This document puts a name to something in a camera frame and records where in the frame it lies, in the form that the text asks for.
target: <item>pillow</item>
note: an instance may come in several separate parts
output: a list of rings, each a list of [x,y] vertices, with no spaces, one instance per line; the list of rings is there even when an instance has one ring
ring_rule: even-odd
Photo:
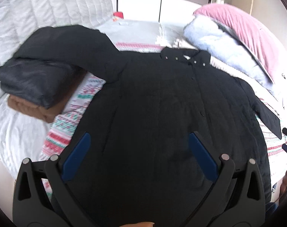
[[[184,28],[184,36],[199,50],[208,51],[266,88],[283,105],[280,87],[273,84],[242,44],[218,27],[212,18],[196,15]]]
[[[205,15],[231,28],[259,60],[274,83],[281,81],[287,52],[270,30],[248,13],[228,4],[204,5],[194,15]]]

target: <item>human hand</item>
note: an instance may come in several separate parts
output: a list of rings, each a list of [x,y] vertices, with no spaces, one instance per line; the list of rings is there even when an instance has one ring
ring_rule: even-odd
[[[154,225],[153,222],[140,222],[137,224],[126,224],[120,227],[153,227],[153,225]]]

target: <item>red object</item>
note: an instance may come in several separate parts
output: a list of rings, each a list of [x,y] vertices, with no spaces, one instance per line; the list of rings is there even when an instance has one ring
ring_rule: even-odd
[[[123,12],[115,12],[115,13],[114,13],[114,16],[117,16],[117,17],[123,19]]]

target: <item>black tool handle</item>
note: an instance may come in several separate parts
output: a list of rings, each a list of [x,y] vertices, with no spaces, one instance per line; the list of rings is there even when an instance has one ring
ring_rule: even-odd
[[[13,198],[13,223],[17,227],[70,227],[53,211],[41,177],[33,168],[29,158],[20,166]]]
[[[240,196],[232,208],[218,216],[209,227],[247,226],[260,227],[265,220],[265,196],[261,175],[255,160],[247,163]]]
[[[74,199],[61,179],[57,169],[59,159],[60,158],[58,157],[58,160],[56,161],[47,160],[45,162],[45,173],[61,210],[73,227],[97,227],[76,199]]]
[[[215,216],[235,171],[235,164],[231,159],[227,161],[222,160],[222,165],[222,170],[216,183],[211,186],[204,199],[185,221],[184,227],[206,227]]]

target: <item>pink pillow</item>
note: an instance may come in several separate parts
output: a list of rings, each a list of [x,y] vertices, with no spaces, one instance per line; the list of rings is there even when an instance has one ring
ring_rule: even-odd
[[[194,15],[211,17],[234,30],[238,38],[260,61],[274,83],[278,83],[287,60],[287,52],[270,30],[248,13],[228,4],[204,5]]]

